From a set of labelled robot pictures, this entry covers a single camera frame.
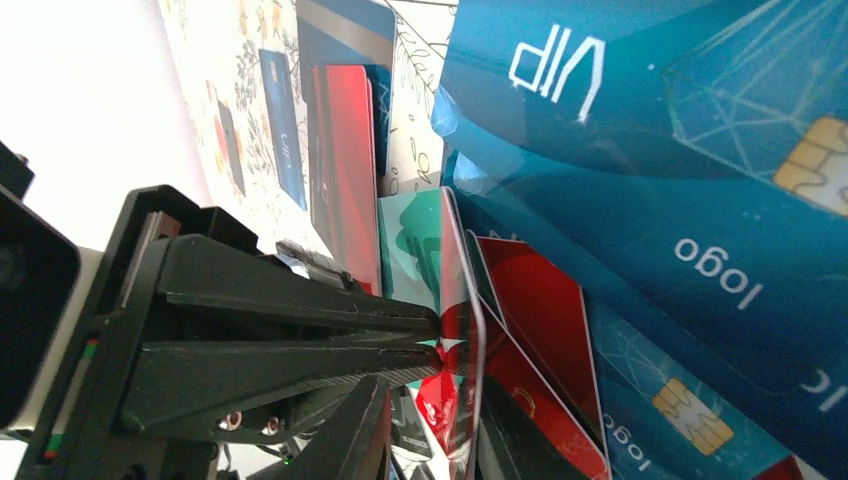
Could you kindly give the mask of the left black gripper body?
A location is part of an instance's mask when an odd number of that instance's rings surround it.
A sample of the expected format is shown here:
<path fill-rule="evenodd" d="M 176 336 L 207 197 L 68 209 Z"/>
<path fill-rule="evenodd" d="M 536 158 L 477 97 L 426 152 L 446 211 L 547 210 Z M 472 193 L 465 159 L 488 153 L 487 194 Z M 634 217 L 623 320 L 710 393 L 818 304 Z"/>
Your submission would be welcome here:
<path fill-rule="evenodd" d="M 8 148 L 1 151 L 1 189 L 22 203 L 33 179 L 26 161 Z M 115 420 L 111 406 L 92 406 L 97 382 L 120 355 L 130 349 L 114 341 L 127 306 L 125 282 L 135 274 L 150 220 L 172 224 L 180 235 L 201 234 L 219 242 L 255 252 L 258 238 L 247 226 L 219 207 L 202 208 L 168 185 L 137 189 L 125 200 L 81 314 L 71 335 L 54 382 L 20 463 L 20 479 L 64 479 L 74 459 L 94 457 L 93 443 L 78 428 L 84 420 L 99 420 L 109 429 Z"/>

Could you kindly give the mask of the blue card fan right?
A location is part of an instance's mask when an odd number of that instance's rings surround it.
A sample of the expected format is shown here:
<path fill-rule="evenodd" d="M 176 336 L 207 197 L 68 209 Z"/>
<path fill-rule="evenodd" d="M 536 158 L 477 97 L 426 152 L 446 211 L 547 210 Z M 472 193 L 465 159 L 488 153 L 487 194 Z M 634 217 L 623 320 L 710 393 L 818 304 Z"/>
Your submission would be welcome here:
<path fill-rule="evenodd" d="M 455 182 L 778 441 L 847 475 L 847 5 L 463 1 Z"/>

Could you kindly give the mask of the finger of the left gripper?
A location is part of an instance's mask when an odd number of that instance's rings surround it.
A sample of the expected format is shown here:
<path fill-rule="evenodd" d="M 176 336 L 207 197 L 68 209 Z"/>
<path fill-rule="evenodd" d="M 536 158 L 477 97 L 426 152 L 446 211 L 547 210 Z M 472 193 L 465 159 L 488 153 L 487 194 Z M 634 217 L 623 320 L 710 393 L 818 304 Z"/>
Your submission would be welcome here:
<path fill-rule="evenodd" d="M 234 320 L 436 335 L 430 308 L 303 278 L 200 235 L 169 242 L 157 291 L 172 305 Z"/>
<path fill-rule="evenodd" d="M 219 438 L 227 415 L 251 410 L 299 420 L 298 396 L 375 375 L 397 387 L 439 373 L 437 349 L 412 334 L 365 331 L 321 339 L 141 342 L 119 408 L 121 432 L 150 438 Z"/>

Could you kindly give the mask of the teal card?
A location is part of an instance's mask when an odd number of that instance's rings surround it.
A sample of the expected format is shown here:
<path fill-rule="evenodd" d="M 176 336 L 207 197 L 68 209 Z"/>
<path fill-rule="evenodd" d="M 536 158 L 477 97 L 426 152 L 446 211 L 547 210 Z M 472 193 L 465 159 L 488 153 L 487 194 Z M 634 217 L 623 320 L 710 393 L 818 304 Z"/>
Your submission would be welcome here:
<path fill-rule="evenodd" d="M 392 393 L 394 479 L 473 479 L 485 321 L 454 192 L 448 187 L 378 202 L 386 297 L 431 309 L 435 373 Z"/>

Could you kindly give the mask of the blue card near centre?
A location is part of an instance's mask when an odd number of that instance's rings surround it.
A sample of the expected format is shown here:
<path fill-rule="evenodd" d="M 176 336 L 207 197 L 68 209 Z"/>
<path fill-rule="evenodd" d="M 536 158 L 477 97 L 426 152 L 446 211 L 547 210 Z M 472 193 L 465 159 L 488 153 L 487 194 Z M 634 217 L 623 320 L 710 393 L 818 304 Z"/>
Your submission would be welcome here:
<path fill-rule="evenodd" d="M 307 209 L 296 109 L 289 62 L 282 52 L 258 50 L 271 141 L 281 189 Z"/>

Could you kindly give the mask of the black card upper left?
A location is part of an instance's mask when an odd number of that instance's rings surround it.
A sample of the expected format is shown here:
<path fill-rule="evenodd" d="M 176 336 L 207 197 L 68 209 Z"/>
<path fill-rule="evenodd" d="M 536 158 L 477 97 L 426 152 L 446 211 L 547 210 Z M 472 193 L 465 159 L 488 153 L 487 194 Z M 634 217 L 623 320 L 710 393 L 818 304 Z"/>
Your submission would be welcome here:
<path fill-rule="evenodd" d="M 229 169 L 237 189 L 242 195 L 245 195 L 245 182 L 240 157 L 240 139 L 233 122 L 232 112 L 221 100 L 217 100 L 217 105 L 223 138 L 222 153 L 228 161 Z"/>

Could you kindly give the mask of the red card black stripe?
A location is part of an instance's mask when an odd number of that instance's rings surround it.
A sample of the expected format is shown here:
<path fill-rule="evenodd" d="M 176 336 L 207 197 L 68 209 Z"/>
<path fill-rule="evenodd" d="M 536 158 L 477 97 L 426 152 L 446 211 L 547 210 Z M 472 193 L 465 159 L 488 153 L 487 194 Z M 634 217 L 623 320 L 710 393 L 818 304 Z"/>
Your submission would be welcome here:
<path fill-rule="evenodd" d="M 312 222 L 331 256 L 381 294 L 372 86 L 361 65 L 312 69 L 309 112 Z"/>

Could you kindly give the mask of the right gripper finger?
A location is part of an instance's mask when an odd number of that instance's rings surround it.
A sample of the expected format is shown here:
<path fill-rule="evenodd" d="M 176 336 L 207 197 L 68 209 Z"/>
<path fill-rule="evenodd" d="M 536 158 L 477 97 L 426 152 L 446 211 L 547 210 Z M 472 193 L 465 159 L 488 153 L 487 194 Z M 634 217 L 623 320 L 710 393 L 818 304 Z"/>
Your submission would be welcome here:
<path fill-rule="evenodd" d="M 261 471 L 263 479 L 387 479 L 391 407 L 388 384 L 359 381 L 306 448 L 288 464 Z"/>

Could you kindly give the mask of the red VIP card upper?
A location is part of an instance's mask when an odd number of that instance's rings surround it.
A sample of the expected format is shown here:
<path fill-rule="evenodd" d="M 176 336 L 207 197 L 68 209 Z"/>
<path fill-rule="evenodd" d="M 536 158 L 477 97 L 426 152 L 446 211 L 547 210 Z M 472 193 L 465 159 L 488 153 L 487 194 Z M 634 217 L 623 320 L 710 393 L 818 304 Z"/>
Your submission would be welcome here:
<path fill-rule="evenodd" d="M 580 287 L 523 242 L 465 240 L 490 316 L 487 374 L 586 478 L 611 478 Z"/>

